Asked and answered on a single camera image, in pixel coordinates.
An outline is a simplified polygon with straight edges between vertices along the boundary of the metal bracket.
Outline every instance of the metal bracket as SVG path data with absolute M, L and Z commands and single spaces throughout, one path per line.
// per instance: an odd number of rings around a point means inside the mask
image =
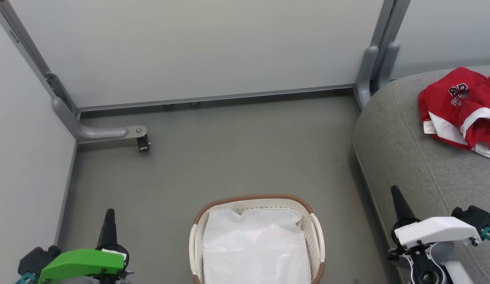
M 62 99 L 62 102 L 68 107 L 70 112 L 76 113 L 77 108 L 75 107 L 75 104 L 73 103 L 73 101 L 69 97 L 68 92 L 66 92 L 66 89 L 64 88 L 64 86 L 60 82 L 57 75 L 55 75 L 52 72 L 46 72 L 45 73 L 45 80 L 47 81 L 48 85 L 50 85 L 50 87 L 54 91 L 55 95 Z
M 387 50 L 383 55 L 380 68 L 378 68 L 376 71 L 373 79 L 373 90 L 379 90 L 386 84 L 389 84 L 392 70 L 394 69 L 394 64 L 396 63 L 396 58 L 398 58 L 400 48 L 400 43 L 391 43 L 387 46 Z
M 69 111 L 66 104 L 62 101 L 60 97 L 54 97 L 52 99 L 52 107 L 59 116 L 60 120 L 64 123 L 66 128 L 70 131 L 73 137 L 78 143 L 90 143 L 90 142 L 101 142 L 107 140 L 119 140 L 128 138 L 140 138 L 138 140 L 138 148 L 140 152 L 148 151 L 148 137 L 147 128 L 142 125 L 136 126 L 126 126 L 126 127 L 88 127 L 81 124 L 73 113 Z M 139 143 L 144 143 L 146 141 L 147 146 L 144 145 L 140 148 Z
M 360 64 L 359 74 L 357 75 L 357 82 L 353 89 L 360 109 L 362 110 L 371 99 L 370 92 L 370 80 L 375 66 L 376 56 L 378 55 L 378 47 L 368 47 L 364 51 L 364 58 Z

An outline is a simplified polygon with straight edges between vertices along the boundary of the clothing tag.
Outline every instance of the clothing tag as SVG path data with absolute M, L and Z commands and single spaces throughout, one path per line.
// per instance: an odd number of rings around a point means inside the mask
M 425 134 L 436 134 L 436 129 L 432 120 L 424 121 L 424 133 Z

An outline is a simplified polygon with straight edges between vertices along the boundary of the caster wheel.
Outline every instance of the caster wheel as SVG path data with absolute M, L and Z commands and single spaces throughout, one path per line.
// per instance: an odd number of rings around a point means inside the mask
M 148 141 L 148 135 L 136 138 L 136 142 L 138 143 L 138 150 L 140 151 L 140 153 L 149 151 L 150 142 Z

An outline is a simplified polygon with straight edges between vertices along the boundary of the gray leg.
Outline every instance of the gray leg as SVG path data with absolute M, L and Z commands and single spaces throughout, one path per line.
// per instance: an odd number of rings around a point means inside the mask
M 371 99 L 370 80 L 377 55 L 378 47 L 368 47 L 364 52 L 364 58 L 362 58 L 362 63 L 360 64 L 359 74 L 357 75 L 357 82 L 354 88 L 360 109 L 363 109 Z
M 60 97 L 54 97 L 52 99 L 52 107 L 78 143 L 136 138 L 138 139 L 138 148 L 140 149 L 140 152 L 148 151 L 150 143 L 148 142 L 147 128 L 145 126 L 88 127 L 77 121 L 73 113 L 70 112 L 69 108 L 64 104 Z
M 377 91 L 383 88 L 390 82 L 390 76 L 394 69 L 394 64 L 398 53 L 400 52 L 401 45 L 399 43 L 391 43 L 387 46 L 387 50 L 383 55 L 383 61 L 380 68 L 376 71 L 375 78 L 373 79 L 373 90 Z

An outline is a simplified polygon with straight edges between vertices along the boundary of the printed logo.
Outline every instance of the printed logo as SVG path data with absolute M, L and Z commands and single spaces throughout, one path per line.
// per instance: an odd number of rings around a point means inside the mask
M 449 93 L 454 98 L 451 102 L 452 105 L 460 106 L 463 104 L 461 100 L 467 98 L 467 94 L 469 94 L 469 91 L 467 90 L 467 85 L 465 83 L 462 83 L 455 87 L 449 88 Z

